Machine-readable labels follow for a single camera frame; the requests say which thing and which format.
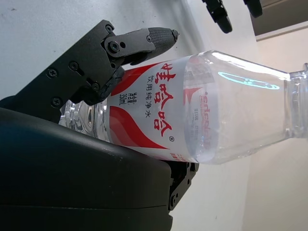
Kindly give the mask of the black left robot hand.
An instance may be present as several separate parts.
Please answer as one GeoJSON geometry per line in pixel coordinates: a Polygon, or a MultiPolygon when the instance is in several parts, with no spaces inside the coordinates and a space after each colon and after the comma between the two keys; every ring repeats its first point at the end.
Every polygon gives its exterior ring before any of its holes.
{"type": "MultiPolygon", "coordinates": [[[[232,32],[232,25],[228,17],[226,8],[221,0],[202,0],[206,4],[206,8],[213,21],[219,26],[225,34],[232,32]]],[[[263,14],[262,5],[259,0],[243,0],[250,14],[254,18],[258,18],[263,14]]]]}

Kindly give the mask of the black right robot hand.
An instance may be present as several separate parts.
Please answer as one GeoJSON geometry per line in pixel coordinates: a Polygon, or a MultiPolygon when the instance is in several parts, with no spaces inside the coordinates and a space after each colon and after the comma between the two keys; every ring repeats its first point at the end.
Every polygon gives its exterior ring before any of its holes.
{"type": "Polygon", "coordinates": [[[198,164],[161,161],[61,126],[67,101],[102,102],[123,65],[168,51],[178,32],[115,35],[99,22],[16,95],[0,102],[3,231],[168,231],[198,164]]]}

